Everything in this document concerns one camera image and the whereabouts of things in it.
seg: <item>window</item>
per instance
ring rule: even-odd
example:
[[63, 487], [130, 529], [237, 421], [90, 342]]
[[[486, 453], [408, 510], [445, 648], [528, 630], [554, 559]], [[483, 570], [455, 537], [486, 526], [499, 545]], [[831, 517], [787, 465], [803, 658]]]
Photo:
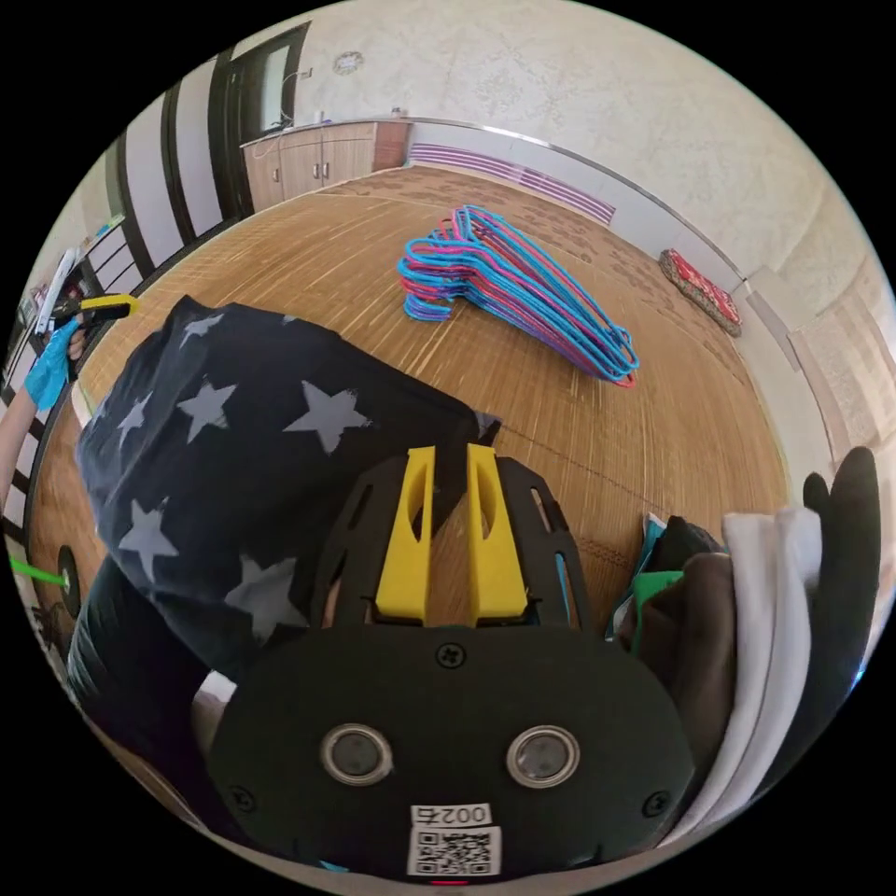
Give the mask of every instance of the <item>window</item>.
[[284, 111], [281, 108], [283, 99], [283, 79], [287, 71], [289, 47], [280, 47], [268, 54], [264, 61], [264, 75], [261, 81], [261, 121], [262, 132], [281, 126]]

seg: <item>wall clock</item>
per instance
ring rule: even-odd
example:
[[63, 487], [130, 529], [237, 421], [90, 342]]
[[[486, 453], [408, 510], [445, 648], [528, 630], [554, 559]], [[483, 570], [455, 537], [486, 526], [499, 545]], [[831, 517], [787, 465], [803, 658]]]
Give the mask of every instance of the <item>wall clock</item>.
[[356, 52], [341, 53], [333, 63], [333, 71], [337, 75], [351, 75], [364, 63], [364, 57]]

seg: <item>pile of hangers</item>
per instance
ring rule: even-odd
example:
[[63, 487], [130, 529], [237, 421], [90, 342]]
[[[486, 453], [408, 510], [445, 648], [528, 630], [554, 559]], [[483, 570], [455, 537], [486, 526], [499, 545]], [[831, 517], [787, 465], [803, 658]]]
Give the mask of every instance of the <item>pile of hangers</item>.
[[638, 359], [617, 327], [555, 261], [507, 223], [475, 205], [454, 210], [399, 261], [404, 310], [442, 321], [457, 298], [549, 345], [591, 376], [630, 388]]

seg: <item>brown cloth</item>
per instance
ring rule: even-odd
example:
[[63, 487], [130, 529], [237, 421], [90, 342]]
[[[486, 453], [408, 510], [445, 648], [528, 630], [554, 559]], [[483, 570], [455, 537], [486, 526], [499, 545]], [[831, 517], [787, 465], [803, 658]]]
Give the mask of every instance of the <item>brown cloth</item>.
[[[731, 557], [699, 553], [683, 572], [644, 605], [637, 657], [672, 698], [693, 755], [693, 778], [675, 820], [703, 787], [719, 752], [734, 706], [736, 670]], [[626, 651], [637, 624], [634, 603], [619, 632]]]

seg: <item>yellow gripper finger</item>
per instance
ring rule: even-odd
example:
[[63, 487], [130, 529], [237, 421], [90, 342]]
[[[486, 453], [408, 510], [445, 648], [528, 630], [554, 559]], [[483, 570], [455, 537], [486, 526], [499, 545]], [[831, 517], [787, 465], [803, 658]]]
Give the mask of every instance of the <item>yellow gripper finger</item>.
[[467, 491], [473, 625], [519, 619], [526, 608], [525, 583], [492, 448], [467, 446]]
[[[389, 619], [425, 624], [432, 542], [432, 487], [436, 449], [412, 448], [404, 471], [399, 508], [376, 592], [376, 609]], [[414, 522], [420, 516], [419, 536]]]

